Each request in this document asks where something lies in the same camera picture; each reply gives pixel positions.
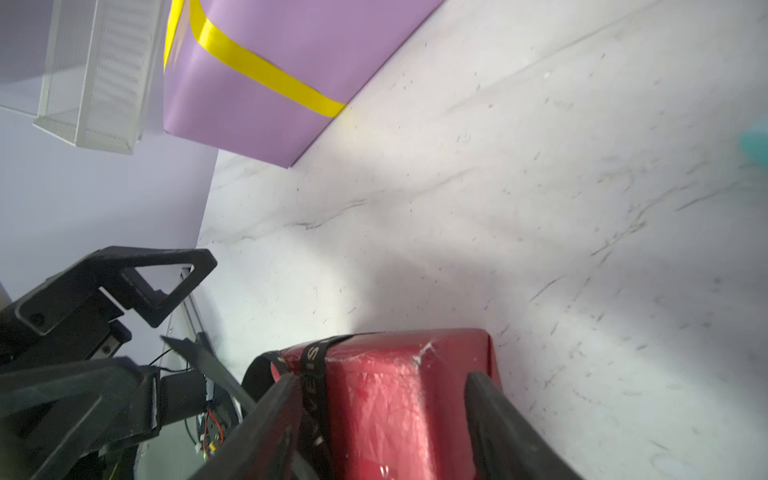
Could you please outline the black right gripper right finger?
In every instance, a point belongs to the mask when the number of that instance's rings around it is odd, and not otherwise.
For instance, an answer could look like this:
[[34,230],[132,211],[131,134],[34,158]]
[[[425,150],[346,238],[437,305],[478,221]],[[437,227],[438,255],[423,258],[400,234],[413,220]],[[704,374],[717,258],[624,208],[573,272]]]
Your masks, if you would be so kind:
[[464,387],[473,462],[479,479],[580,480],[483,372]]

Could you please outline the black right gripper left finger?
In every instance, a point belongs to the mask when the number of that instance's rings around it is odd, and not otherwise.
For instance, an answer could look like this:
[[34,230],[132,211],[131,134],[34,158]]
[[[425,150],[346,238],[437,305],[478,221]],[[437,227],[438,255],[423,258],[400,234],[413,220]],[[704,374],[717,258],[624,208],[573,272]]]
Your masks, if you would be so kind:
[[300,381],[285,375],[192,480],[290,479],[301,423]]

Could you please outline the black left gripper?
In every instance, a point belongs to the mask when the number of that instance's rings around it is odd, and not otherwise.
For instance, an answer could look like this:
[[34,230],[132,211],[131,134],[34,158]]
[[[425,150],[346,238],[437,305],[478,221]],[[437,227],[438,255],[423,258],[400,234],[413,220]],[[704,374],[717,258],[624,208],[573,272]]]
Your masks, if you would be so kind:
[[[191,272],[169,293],[139,273],[172,265]],[[157,436],[160,372],[111,358],[132,334],[119,320],[123,311],[97,292],[156,328],[216,266],[207,249],[111,246],[15,301],[14,332],[43,337],[19,346],[1,333],[2,478],[63,479],[88,454]]]

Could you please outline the black lettered ribbon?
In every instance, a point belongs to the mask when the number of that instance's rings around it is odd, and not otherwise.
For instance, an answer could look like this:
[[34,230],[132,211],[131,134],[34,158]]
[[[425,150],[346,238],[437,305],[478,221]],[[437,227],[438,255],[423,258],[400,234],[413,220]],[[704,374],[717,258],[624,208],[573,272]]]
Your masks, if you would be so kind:
[[[251,369],[255,373],[247,386],[237,382],[218,359],[191,341],[170,337],[163,341],[206,379],[239,402],[245,409],[242,423],[281,377],[296,376],[301,388],[301,423],[290,479],[332,479],[325,357],[330,347],[348,338],[347,335],[335,336],[307,345],[300,356],[298,373],[291,371],[281,352],[267,352],[252,362]],[[222,447],[231,435],[223,441]]]

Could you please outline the red gift box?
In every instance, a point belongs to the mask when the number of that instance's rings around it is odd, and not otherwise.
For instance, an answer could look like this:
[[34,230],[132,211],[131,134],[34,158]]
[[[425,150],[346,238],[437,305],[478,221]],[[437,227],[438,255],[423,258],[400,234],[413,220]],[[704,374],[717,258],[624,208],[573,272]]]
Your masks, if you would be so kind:
[[[482,329],[348,336],[325,357],[332,479],[474,479],[464,387],[501,384]],[[312,343],[281,352],[292,372]]]

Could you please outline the yellow satin ribbon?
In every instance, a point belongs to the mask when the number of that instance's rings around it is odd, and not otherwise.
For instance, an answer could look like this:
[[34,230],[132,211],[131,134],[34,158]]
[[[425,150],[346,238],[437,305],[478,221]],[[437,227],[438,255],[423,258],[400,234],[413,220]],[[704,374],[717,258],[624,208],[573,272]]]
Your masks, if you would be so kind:
[[200,1],[173,0],[166,25],[163,69],[167,68],[184,10],[195,41],[212,57],[241,75],[303,107],[328,118],[345,107],[277,66],[241,46],[220,30],[205,14]]

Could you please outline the large purple gift box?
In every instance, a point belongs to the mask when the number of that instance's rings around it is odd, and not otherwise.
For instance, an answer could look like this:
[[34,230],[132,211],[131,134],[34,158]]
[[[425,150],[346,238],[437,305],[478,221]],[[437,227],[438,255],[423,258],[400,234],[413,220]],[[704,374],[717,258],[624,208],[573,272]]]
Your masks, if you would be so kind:
[[[229,38],[345,106],[436,10],[423,1],[200,1]],[[288,168],[328,118],[208,54],[184,10],[164,70],[166,133]]]

